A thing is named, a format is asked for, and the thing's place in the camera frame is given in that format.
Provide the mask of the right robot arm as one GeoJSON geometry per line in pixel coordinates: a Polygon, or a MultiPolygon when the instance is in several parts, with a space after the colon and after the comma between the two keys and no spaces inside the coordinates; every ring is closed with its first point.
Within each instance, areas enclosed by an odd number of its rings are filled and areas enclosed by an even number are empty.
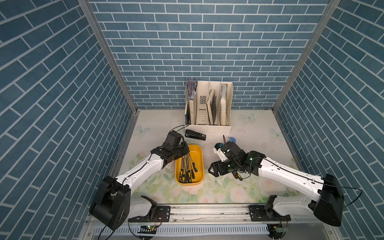
{"type": "Polygon", "coordinates": [[[233,142],[217,143],[213,151],[220,159],[210,165],[208,172],[216,178],[231,173],[235,179],[242,181],[240,173],[246,173],[277,181],[302,194],[300,197],[270,195],[264,207],[250,207],[252,218],[286,221],[291,215],[315,216],[327,225],[341,226],[345,198],[335,176],[307,174],[280,164],[262,153],[246,153],[233,142]]]}

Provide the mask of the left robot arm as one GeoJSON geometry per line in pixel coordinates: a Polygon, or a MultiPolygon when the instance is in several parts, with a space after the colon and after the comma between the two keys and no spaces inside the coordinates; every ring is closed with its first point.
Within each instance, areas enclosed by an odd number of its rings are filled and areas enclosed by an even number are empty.
{"type": "Polygon", "coordinates": [[[154,173],[190,152],[184,137],[176,131],[168,133],[164,143],[131,170],[117,177],[105,177],[90,206],[90,215],[111,230],[118,229],[127,219],[155,220],[157,203],[146,197],[132,201],[132,193],[154,173]]]}

